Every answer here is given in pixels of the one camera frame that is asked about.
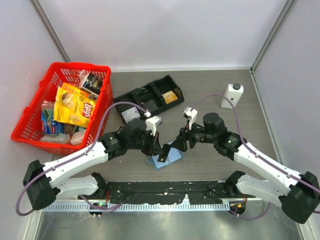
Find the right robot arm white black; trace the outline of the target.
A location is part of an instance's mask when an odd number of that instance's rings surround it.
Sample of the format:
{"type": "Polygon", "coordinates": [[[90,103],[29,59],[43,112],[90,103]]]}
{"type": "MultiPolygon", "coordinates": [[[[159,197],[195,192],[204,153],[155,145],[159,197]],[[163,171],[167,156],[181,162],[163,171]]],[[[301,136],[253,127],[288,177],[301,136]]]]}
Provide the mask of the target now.
{"type": "Polygon", "coordinates": [[[304,224],[320,204],[320,185],[317,177],[307,171],[292,170],[257,150],[239,134],[227,130],[217,113],[207,113],[203,125],[195,120],[197,112],[187,111],[188,122],[170,147],[186,152],[197,143],[212,144],[222,156],[258,173],[264,180],[255,179],[240,171],[234,172],[226,184],[226,193],[233,198],[240,194],[268,201],[282,209],[293,221],[304,224]]]}

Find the blue leather card holder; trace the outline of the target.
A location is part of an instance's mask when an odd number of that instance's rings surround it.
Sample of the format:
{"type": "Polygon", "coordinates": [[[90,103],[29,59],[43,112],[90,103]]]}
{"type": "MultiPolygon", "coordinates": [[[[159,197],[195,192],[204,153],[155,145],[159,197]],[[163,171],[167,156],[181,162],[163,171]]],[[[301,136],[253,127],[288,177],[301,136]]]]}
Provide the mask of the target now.
{"type": "Polygon", "coordinates": [[[159,170],[162,169],[170,164],[173,164],[176,161],[179,161],[181,159],[184,158],[184,154],[182,151],[179,151],[176,148],[171,148],[169,151],[169,154],[167,156],[167,159],[165,162],[160,162],[158,161],[159,158],[159,154],[158,155],[154,155],[154,156],[150,156],[147,160],[146,163],[149,165],[152,165],[154,167],[155,170],[159,170]]]}

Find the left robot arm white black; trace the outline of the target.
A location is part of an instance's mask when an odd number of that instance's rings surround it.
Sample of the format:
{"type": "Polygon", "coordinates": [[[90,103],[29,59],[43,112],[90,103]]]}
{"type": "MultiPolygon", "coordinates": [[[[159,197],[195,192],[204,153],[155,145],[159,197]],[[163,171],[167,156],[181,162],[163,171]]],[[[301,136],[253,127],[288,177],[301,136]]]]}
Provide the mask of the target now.
{"type": "Polygon", "coordinates": [[[159,116],[134,119],[114,132],[107,132],[91,145],[55,161],[32,161],[22,184],[32,210],[42,210],[58,198],[87,195],[102,199],[107,193],[105,180],[97,173],[83,179],[74,175],[94,165],[123,156],[128,150],[139,150],[151,157],[163,150],[157,126],[159,116]]]}

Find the grey VIP card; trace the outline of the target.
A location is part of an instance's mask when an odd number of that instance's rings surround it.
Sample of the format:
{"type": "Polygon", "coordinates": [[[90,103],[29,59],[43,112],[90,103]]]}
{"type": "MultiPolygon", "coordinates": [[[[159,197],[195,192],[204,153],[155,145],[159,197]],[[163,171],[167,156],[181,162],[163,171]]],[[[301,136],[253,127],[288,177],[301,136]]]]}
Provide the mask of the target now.
{"type": "Polygon", "coordinates": [[[171,150],[171,145],[170,144],[167,144],[165,143],[162,147],[162,152],[160,153],[157,161],[158,162],[161,162],[161,163],[164,163],[166,162],[167,158],[168,158],[168,155],[170,153],[170,150],[171,150]]]}

